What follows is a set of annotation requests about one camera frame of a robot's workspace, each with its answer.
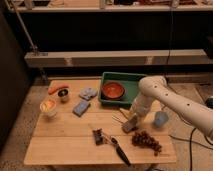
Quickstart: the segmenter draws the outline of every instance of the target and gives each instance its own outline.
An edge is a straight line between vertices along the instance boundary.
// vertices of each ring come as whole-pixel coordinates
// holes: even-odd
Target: white cup
[[[51,118],[56,115],[56,101],[53,99],[44,100],[40,104],[40,110],[43,115]]]

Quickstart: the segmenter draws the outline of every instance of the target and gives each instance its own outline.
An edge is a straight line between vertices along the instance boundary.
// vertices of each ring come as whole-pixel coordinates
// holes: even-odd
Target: wall
[[[0,149],[30,86],[23,56],[0,8]]]

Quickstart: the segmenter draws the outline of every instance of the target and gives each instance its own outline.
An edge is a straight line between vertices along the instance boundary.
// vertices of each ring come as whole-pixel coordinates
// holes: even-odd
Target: floor
[[[171,84],[171,87],[179,94],[188,97],[198,103],[203,103],[201,96],[195,88],[195,84]],[[74,166],[74,167],[60,167],[55,168],[50,166],[26,166],[23,164],[25,153],[35,128],[35,124],[39,114],[39,104],[47,93],[47,86],[33,85],[23,103],[19,112],[18,118],[10,133],[8,141],[0,156],[0,171],[87,171],[87,170],[144,170],[148,166],[137,165],[133,168],[126,166]],[[190,132],[193,129],[182,122],[178,115],[172,110],[165,107],[164,111],[169,116],[170,134],[176,137],[189,139]],[[193,136],[194,141],[201,142],[208,146],[203,135],[196,131]],[[189,143],[177,140],[172,140],[176,153],[177,162],[173,164],[159,164],[157,169],[163,171],[188,171],[189,170]],[[193,171],[211,171],[213,168],[213,151],[203,148],[199,145],[193,144]]]

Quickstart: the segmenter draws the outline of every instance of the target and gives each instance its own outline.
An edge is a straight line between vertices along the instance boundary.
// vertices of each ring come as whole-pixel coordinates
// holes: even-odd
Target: small cup
[[[53,99],[44,100],[40,104],[40,110],[43,115],[51,118],[56,115],[56,101]]]
[[[158,111],[155,113],[154,125],[158,128],[162,127],[169,120],[166,112]]]
[[[62,103],[66,103],[69,100],[69,91],[67,89],[59,90],[58,97]]]

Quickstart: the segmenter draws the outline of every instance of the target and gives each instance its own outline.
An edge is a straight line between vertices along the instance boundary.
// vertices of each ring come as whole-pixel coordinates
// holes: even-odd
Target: small container
[[[40,110],[43,115],[51,118],[56,115],[56,101],[53,99],[44,100],[40,104]]]
[[[125,89],[118,82],[107,82],[103,85],[101,92],[108,100],[120,100],[125,93]]]
[[[162,127],[167,121],[169,117],[166,112],[158,111],[155,113],[154,125],[158,128]]]
[[[62,103],[66,103],[69,101],[69,91],[67,89],[59,90],[58,97],[61,99]]]

